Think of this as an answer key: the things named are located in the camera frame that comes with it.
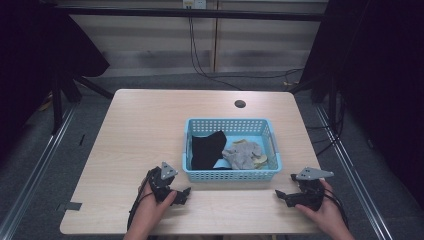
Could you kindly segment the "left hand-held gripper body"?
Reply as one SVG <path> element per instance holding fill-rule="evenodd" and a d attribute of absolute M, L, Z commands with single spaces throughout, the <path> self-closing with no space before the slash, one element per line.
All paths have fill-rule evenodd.
<path fill-rule="evenodd" d="M 178 171 L 168 163 L 163 162 L 148 172 L 148 182 L 157 202 L 163 202 L 172 191 L 170 184 Z"/>

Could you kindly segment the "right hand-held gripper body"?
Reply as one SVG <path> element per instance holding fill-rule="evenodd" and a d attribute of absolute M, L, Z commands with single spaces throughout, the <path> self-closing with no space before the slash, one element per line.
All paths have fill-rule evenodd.
<path fill-rule="evenodd" d="M 305 167 L 300 173 L 292 174 L 291 179 L 298 183 L 300 193 L 287 194 L 285 196 L 287 206 L 295 207 L 297 204 L 301 204 L 317 211 L 324 198 L 324 186 L 320 179 L 333 176 L 332 171 L 312 167 Z"/>

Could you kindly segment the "black cloth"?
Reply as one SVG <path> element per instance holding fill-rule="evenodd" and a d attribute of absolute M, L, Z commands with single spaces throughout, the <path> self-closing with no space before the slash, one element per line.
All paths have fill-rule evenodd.
<path fill-rule="evenodd" d="M 222 158 L 222 151 L 227 138 L 222 131 L 214 132 L 207 137 L 192 137 L 193 170 L 212 170 L 216 162 Z"/>

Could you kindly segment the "grey glove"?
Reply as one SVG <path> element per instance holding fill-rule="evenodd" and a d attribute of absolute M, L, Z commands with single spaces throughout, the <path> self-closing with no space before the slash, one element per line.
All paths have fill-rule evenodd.
<path fill-rule="evenodd" d="M 233 170 L 260 169 L 268 161 L 259 144 L 245 139 L 233 142 L 222 151 L 222 156 Z"/>

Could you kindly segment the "blue plastic basket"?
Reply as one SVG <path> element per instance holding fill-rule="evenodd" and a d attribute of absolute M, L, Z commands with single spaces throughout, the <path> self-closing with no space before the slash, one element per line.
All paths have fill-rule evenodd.
<path fill-rule="evenodd" d="M 192 182 L 269 181 L 282 162 L 267 119 L 190 118 L 182 167 Z"/>

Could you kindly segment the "person's left hand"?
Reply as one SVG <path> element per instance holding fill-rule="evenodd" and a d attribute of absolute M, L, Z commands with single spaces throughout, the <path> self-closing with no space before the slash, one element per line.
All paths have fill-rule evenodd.
<path fill-rule="evenodd" d="M 131 227 L 138 234 L 148 235 L 161 221 L 166 210 L 176 198 L 177 192 L 171 191 L 162 201 L 157 202 L 149 184 L 146 184 L 141 195 L 141 201 L 136 210 Z"/>

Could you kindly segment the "person's right hand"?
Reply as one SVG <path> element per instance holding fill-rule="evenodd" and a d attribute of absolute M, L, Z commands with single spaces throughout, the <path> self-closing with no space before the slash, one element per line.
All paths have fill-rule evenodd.
<path fill-rule="evenodd" d="M 297 204 L 295 208 L 312 220 L 325 233 L 326 231 L 346 230 L 340 211 L 328 198 L 322 201 L 321 207 L 317 211 L 300 204 Z"/>

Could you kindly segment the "grey tape strip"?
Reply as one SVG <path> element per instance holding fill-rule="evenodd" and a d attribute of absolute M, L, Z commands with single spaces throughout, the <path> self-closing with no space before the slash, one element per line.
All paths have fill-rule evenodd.
<path fill-rule="evenodd" d="M 61 203 L 57 206 L 56 210 L 59 212 L 66 212 L 66 211 L 79 211 L 82 204 L 77 202 L 67 202 L 67 203 Z"/>

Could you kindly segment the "black curtain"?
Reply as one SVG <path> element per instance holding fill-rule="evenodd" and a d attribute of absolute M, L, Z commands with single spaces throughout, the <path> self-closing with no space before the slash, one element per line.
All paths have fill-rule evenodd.
<path fill-rule="evenodd" d="M 328 0 L 300 84 L 338 90 L 424 210 L 424 0 Z"/>
<path fill-rule="evenodd" d="M 0 162 L 51 91 L 97 77 L 109 63 L 79 25 L 52 3 L 0 0 Z"/>

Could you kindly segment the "black horizontal bar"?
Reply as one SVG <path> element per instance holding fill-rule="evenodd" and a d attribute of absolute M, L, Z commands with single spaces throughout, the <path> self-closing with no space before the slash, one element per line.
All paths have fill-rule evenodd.
<path fill-rule="evenodd" d="M 248 19 L 248 20 L 281 20 L 322 22 L 328 19 L 325 14 L 311 13 L 278 13 L 257 11 L 227 11 L 198 9 L 165 9 L 165 8 L 115 8 L 115 7 L 83 7 L 56 6 L 58 11 L 72 15 L 105 15 L 105 16 L 140 16 L 140 17 L 187 17 L 214 19 Z"/>

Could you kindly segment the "metal floor rail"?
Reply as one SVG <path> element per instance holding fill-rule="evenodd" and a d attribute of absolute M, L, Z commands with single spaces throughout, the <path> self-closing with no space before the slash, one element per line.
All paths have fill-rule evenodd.
<path fill-rule="evenodd" d="M 53 133 L 53 110 L 35 112 L 0 162 L 0 240 L 11 240 L 75 114 L 65 106 L 63 124 Z"/>
<path fill-rule="evenodd" d="M 328 115 L 321 104 L 315 106 L 317 115 L 323 125 L 328 138 L 330 139 L 330 145 L 334 148 L 338 159 L 357 195 L 365 214 L 376 233 L 379 240 L 394 240 L 390 233 L 385 220 L 383 219 L 380 211 L 378 210 L 375 202 L 372 200 L 368 193 L 361 177 L 359 176 L 355 165 L 353 164 L 350 155 L 345 149 L 342 141 L 328 126 Z"/>

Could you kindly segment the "white wall socket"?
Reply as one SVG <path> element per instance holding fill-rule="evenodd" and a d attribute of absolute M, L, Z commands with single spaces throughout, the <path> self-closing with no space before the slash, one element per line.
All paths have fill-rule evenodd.
<path fill-rule="evenodd" d="M 182 0 L 184 9 L 200 9 L 205 10 L 207 8 L 206 0 Z"/>

